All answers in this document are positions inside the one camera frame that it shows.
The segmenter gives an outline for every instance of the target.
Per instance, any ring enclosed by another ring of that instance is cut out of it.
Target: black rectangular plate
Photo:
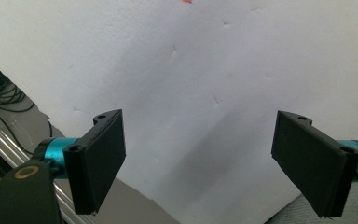
[[[312,120],[278,112],[272,157],[319,217],[340,217],[358,163],[358,151],[312,127]]]

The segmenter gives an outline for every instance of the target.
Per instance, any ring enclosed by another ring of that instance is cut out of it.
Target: silver rail
[[[30,158],[0,129],[0,155],[11,166],[17,167]],[[62,218],[69,224],[96,224],[91,216],[81,216],[75,213],[74,203],[65,191],[54,183]]]

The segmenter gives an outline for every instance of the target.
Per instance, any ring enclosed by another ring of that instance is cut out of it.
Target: orange ring
[[[27,170],[27,169],[32,169],[33,171],[28,173],[28,174],[25,174],[25,175],[22,175],[21,172]],[[28,178],[32,175],[35,175],[37,172],[39,172],[39,167],[37,166],[26,166],[24,168],[21,168],[19,171],[17,171],[15,174],[14,174],[14,178],[16,179],[25,179],[25,178]]]

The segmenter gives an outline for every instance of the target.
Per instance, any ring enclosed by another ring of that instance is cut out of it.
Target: white backdrop
[[[67,136],[122,108],[118,177],[182,223],[263,223],[298,195],[278,109],[358,138],[358,1],[0,1],[0,69]]]

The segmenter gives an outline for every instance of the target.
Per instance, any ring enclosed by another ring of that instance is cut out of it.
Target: screw hole
[[[356,152],[356,150],[351,147],[342,147],[341,150],[344,152],[347,152],[347,153],[355,153]]]

